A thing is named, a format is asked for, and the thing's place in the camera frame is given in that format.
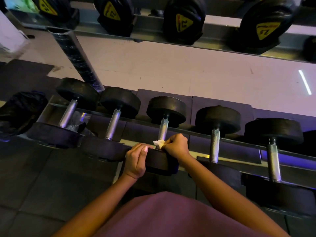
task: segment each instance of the forearm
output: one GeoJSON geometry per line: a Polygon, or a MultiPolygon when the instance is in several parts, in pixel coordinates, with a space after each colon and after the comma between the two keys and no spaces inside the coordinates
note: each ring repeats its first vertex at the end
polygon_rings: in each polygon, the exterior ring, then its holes
{"type": "Polygon", "coordinates": [[[90,237],[108,220],[117,204],[136,182],[134,178],[123,174],[97,199],[87,205],[53,237],[90,237]]]}
{"type": "Polygon", "coordinates": [[[289,236],[260,208],[217,178],[192,156],[181,158],[180,164],[216,210],[251,229],[274,237],[289,236]]]}

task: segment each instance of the beige tile floor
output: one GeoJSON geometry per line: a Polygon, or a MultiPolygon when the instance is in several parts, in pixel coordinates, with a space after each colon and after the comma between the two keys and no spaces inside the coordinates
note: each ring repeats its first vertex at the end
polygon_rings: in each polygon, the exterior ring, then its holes
{"type": "MultiPolygon", "coordinates": [[[[20,59],[54,65],[49,73],[52,77],[81,79],[49,33],[21,29],[35,39],[20,59]]],[[[152,42],[87,36],[78,36],[78,40],[104,85],[316,116],[315,64],[152,42]],[[312,95],[308,95],[298,70],[304,72],[312,95]]]]}

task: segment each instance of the person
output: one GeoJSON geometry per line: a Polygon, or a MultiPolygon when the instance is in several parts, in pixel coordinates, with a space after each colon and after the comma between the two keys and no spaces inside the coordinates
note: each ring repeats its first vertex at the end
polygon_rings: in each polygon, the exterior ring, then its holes
{"type": "Polygon", "coordinates": [[[173,135],[163,148],[192,176],[212,205],[169,192],[140,196],[115,212],[124,194],[144,175],[150,145],[126,154],[123,174],[53,237],[289,236],[260,208],[194,159],[187,138],[173,135]]]}

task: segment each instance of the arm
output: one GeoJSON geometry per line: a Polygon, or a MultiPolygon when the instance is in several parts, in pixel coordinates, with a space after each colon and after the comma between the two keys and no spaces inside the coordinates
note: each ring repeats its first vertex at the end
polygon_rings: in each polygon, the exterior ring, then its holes
{"type": "Polygon", "coordinates": [[[189,154],[187,138],[173,135],[165,142],[164,149],[175,157],[192,176],[211,205],[239,223],[274,237],[289,236],[260,208],[217,178],[189,154]]]}
{"type": "Polygon", "coordinates": [[[97,199],[87,205],[53,237],[90,237],[109,219],[129,188],[145,173],[145,159],[150,145],[136,144],[126,154],[122,176],[97,199]]]}

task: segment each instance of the dumbbell handle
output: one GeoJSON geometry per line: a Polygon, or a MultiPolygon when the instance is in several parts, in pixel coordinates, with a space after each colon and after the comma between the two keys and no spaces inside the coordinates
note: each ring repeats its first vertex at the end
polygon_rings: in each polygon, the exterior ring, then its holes
{"type": "Polygon", "coordinates": [[[279,155],[275,139],[271,139],[269,145],[267,145],[267,157],[270,181],[281,183],[279,155]]]}
{"type": "Polygon", "coordinates": [[[109,140],[113,139],[113,135],[115,133],[115,129],[119,122],[120,116],[121,116],[121,110],[120,109],[114,110],[111,121],[105,133],[105,139],[109,139],[109,140]]]}
{"type": "Polygon", "coordinates": [[[211,135],[211,149],[210,149],[210,162],[218,162],[219,140],[221,132],[218,129],[212,130],[211,135]]]}
{"type": "Polygon", "coordinates": [[[159,140],[164,140],[164,141],[166,140],[168,124],[169,124],[168,119],[162,119],[161,120],[160,128],[159,128],[159,134],[158,134],[158,139],[159,140]]]}
{"type": "Polygon", "coordinates": [[[59,126],[61,128],[65,128],[68,125],[70,119],[72,118],[72,115],[74,114],[76,110],[77,105],[78,105],[77,100],[75,99],[71,100],[71,102],[69,103],[65,113],[63,114],[59,122],[59,126]]]}

